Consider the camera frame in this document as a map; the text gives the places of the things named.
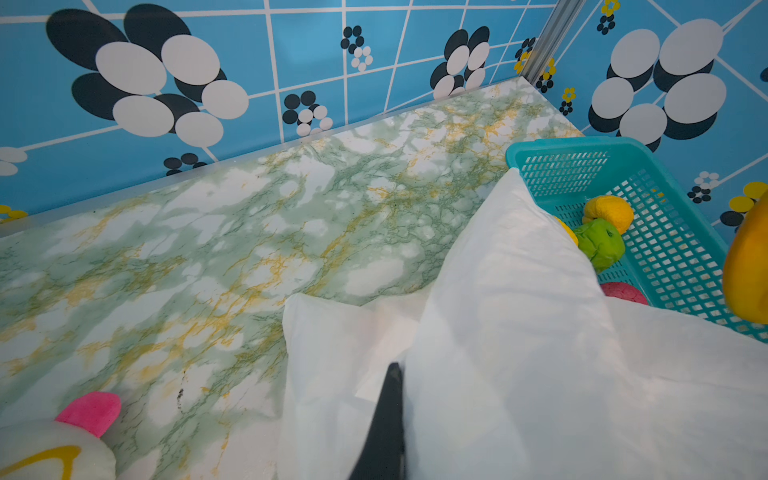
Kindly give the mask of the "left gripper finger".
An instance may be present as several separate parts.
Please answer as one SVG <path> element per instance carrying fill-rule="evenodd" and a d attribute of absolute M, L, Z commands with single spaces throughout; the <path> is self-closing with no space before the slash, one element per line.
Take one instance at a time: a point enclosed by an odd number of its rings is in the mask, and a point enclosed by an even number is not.
<path fill-rule="evenodd" d="M 349 479 L 403 480 L 405 468 L 403 371 L 393 362 L 387 368 L 366 440 Z"/>

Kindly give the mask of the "white translucent plastic bag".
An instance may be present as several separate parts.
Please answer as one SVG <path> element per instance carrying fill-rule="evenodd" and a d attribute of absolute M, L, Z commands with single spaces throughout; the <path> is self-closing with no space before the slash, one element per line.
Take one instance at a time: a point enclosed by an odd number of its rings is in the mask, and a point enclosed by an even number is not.
<path fill-rule="evenodd" d="M 362 306 L 285 305 L 278 474 L 348 479 L 388 366 L 408 479 L 763 479 L 767 348 L 607 297 L 508 171 L 436 281 Z"/>

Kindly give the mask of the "pink red fruit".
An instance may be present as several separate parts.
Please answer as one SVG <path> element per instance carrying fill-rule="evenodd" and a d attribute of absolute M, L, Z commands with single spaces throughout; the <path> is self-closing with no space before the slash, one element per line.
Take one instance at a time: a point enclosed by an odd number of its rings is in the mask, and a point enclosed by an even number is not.
<path fill-rule="evenodd" d="M 624 282 L 608 282 L 600 285 L 607 297 L 648 305 L 646 296 L 638 288 Z"/>

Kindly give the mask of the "yellow lemon fruit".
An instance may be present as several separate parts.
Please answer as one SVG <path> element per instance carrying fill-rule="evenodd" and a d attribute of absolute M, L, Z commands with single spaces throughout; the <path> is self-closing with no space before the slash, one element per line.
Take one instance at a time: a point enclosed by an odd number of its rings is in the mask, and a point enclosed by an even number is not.
<path fill-rule="evenodd" d="M 574 244 L 578 247 L 579 246 L 579 238 L 575 234 L 575 232 L 565 222 L 563 222 L 559 218 L 555 217 L 555 219 L 559 222 L 561 227 L 565 230 L 565 232 L 568 234 L 568 236 L 571 238 L 571 240 L 574 242 Z"/>

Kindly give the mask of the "green fruit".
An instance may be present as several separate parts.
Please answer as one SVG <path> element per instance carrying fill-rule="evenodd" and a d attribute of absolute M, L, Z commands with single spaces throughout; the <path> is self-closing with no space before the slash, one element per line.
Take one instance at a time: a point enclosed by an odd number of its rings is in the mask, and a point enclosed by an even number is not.
<path fill-rule="evenodd" d="M 612 267 L 625 254 L 626 247 L 617 228 L 604 219 L 595 219 L 574 230 L 578 248 L 596 273 Z"/>

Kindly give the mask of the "yellow orange round fruit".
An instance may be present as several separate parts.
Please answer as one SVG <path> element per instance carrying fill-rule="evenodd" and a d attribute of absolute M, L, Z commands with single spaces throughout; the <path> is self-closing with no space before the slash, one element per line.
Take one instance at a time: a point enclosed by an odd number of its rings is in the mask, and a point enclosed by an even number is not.
<path fill-rule="evenodd" d="M 620 234 L 625 234 L 634 220 L 634 211 L 621 197 L 604 195 L 589 200 L 583 210 L 582 223 L 602 219 L 613 225 Z"/>

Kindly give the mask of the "yellow mango fruit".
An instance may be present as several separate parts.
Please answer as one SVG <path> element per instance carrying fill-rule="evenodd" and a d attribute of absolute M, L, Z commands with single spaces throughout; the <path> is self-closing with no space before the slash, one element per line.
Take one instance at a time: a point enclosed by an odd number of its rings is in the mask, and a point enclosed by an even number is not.
<path fill-rule="evenodd" d="M 723 288 L 726 304 L 736 316 L 767 323 L 767 193 L 746 215 L 731 244 Z"/>

